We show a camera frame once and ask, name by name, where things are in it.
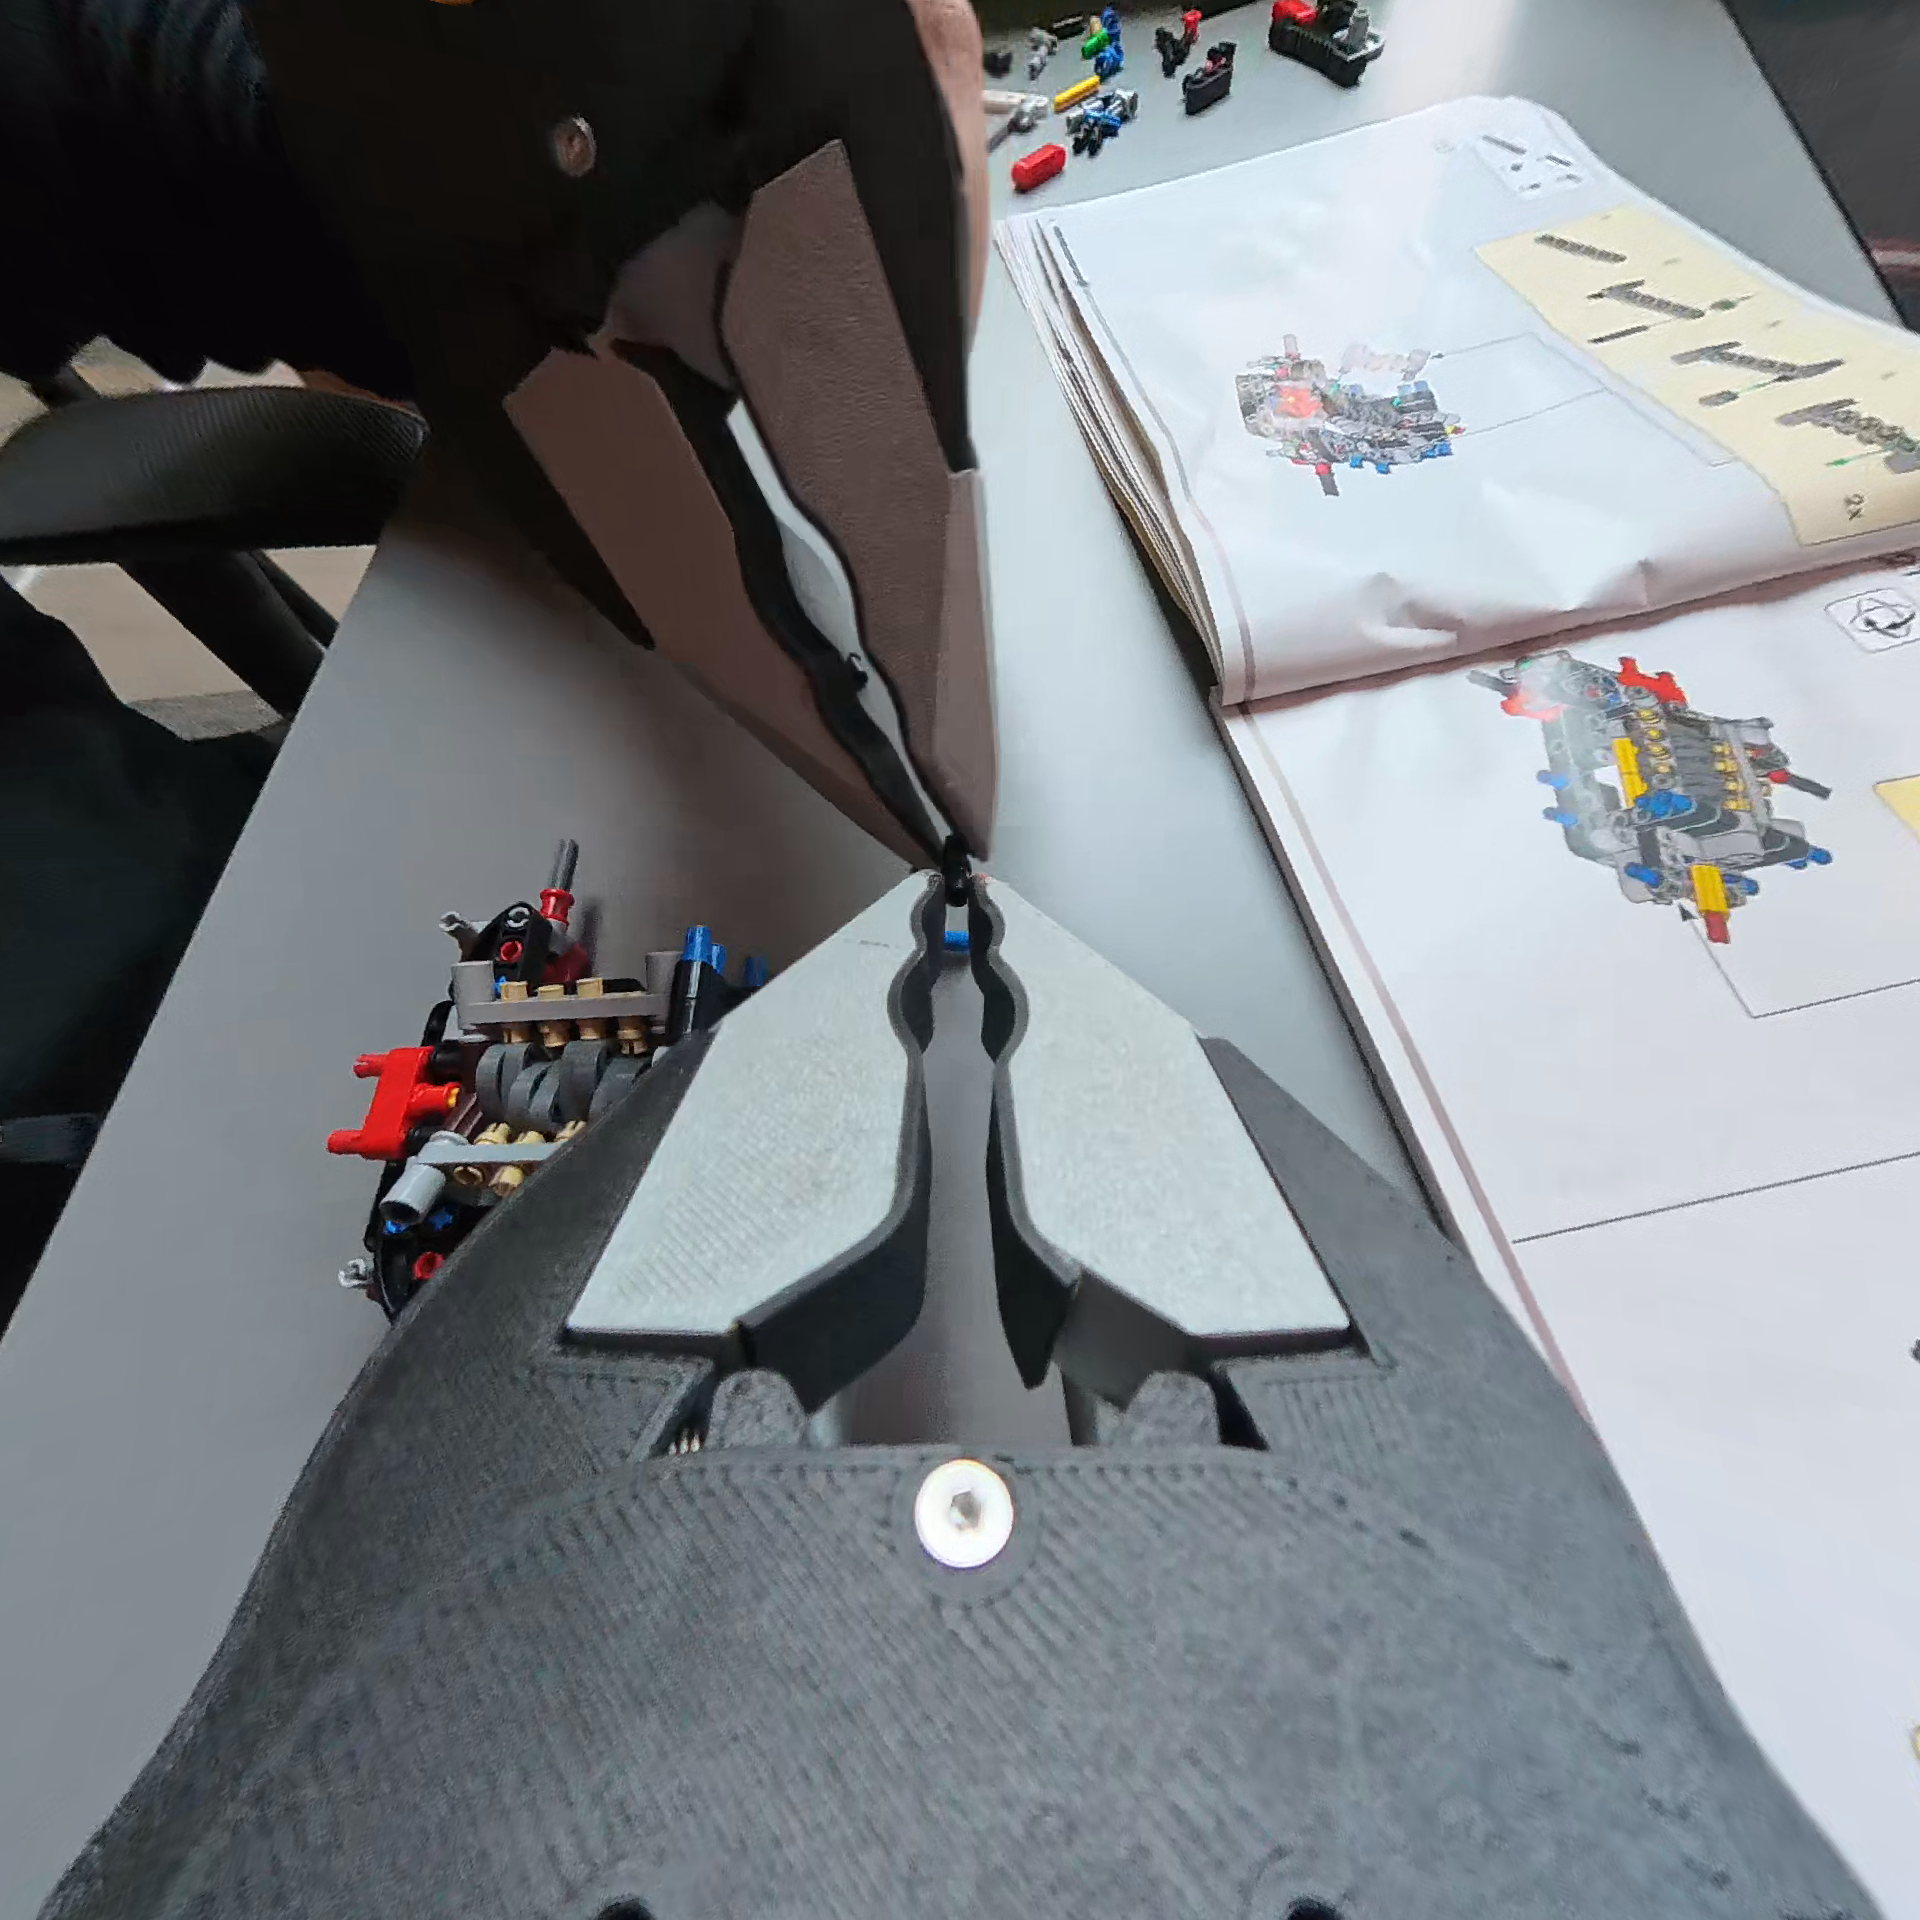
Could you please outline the pile of loose lego pieces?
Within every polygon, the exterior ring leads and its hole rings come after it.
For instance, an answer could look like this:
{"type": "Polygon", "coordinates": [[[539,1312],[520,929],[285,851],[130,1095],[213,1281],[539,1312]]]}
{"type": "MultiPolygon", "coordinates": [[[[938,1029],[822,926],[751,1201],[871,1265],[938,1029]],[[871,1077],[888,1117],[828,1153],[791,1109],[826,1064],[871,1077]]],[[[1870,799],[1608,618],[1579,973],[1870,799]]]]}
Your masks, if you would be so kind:
{"type": "Polygon", "coordinates": [[[1143,27],[1106,6],[1031,26],[995,41],[983,57],[988,154],[1006,160],[1018,198],[1066,178],[1075,160],[1099,155],[1139,122],[1159,74],[1173,109],[1200,114],[1232,95],[1237,41],[1208,39],[1212,7],[1182,7],[1143,27]]]}

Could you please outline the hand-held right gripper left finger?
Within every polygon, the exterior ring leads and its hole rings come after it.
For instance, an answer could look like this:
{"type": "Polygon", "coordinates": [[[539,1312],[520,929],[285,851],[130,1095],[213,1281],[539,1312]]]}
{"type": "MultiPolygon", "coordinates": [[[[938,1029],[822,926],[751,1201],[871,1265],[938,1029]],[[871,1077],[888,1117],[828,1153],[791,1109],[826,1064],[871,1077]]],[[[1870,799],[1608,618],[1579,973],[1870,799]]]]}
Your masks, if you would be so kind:
{"type": "Polygon", "coordinates": [[[775,1374],[814,1413],[925,1298],[925,1048],[947,899],[912,874],[672,1064],[690,1080],[571,1343],[775,1374]]]}

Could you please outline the lego instruction booklet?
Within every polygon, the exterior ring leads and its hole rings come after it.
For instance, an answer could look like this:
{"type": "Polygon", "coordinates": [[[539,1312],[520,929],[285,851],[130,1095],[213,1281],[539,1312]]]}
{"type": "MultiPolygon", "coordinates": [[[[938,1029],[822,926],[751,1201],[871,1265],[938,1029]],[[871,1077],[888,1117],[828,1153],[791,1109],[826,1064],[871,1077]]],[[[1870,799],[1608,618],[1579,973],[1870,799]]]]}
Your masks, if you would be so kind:
{"type": "Polygon", "coordinates": [[[998,253],[1445,1222],[1915,1917],[1915,337],[1518,98],[998,253]]]}

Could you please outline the small black red lego assembly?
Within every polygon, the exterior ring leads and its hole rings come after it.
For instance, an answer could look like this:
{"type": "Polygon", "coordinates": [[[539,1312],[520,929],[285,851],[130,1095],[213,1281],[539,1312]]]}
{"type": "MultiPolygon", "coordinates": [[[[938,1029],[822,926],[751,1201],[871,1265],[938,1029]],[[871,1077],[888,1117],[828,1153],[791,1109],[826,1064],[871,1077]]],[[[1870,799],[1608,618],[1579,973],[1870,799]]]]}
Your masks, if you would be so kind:
{"type": "Polygon", "coordinates": [[[1277,0],[1270,7],[1267,46],[1340,90],[1355,90],[1386,41],[1362,3],[1277,0]]]}

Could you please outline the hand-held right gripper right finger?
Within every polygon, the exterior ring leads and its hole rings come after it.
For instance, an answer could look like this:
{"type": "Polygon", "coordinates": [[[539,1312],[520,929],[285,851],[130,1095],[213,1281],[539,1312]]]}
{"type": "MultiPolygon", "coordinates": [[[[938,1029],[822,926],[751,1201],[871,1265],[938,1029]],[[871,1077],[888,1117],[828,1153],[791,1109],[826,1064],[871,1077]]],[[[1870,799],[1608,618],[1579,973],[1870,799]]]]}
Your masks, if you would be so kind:
{"type": "Polygon", "coordinates": [[[975,879],[988,1202],[1020,1378],[1125,1406],[1154,1374],[1340,1353],[1354,1320],[1197,1029],[975,879]]]}

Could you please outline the black office chair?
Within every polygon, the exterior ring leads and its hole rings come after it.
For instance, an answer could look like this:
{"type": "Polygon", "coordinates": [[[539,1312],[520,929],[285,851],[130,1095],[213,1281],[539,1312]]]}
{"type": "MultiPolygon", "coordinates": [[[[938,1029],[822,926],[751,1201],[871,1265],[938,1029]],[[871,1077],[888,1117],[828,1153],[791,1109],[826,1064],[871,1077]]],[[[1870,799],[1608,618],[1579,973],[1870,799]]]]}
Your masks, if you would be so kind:
{"type": "Polygon", "coordinates": [[[272,557],[368,547],[408,489],[426,424],[287,387],[107,398],[75,369],[30,384],[2,447],[2,563],[119,567],[279,719],[339,623],[272,557]]]}
{"type": "Polygon", "coordinates": [[[2,1317],[8,1321],[268,779],[183,738],[2,589],[2,1317]]]}

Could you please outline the lego engine assembly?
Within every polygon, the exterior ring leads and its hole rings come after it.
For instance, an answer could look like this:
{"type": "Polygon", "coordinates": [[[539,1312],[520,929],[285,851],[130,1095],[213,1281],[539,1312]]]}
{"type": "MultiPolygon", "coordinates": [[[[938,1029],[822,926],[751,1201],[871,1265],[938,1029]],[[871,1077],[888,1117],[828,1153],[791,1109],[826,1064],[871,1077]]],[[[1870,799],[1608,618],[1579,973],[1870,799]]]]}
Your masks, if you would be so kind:
{"type": "Polygon", "coordinates": [[[772,974],[758,954],[728,960],[707,923],[631,974],[606,973],[591,911],[579,905],[579,856],[565,838],[538,897],[490,920],[445,915],[456,955],[418,1040],[352,1064],[368,1109],[326,1136],[326,1153],[374,1166],[378,1181],[339,1285],[390,1323],[539,1166],[772,974]]]}

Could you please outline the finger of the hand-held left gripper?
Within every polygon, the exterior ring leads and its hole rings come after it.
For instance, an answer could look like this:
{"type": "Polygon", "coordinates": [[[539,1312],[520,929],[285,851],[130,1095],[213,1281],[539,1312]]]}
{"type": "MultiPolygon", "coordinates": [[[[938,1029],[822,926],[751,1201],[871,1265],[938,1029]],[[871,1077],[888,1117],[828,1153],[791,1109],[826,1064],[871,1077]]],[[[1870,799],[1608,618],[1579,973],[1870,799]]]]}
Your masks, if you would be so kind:
{"type": "Polygon", "coordinates": [[[839,558],[783,495],[741,390],[659,344],[549,352],[501,408],[555,570],[853,826],[940,866],[940,822],[859,653],[839,558]]]}
{"type": "Polygon", "coordinates": [[[998,731],[980,485],[948,461],[846,143],[751,194],[717,322],[783,495],[846,573],[935,843],[988,856],[998,731]]]}

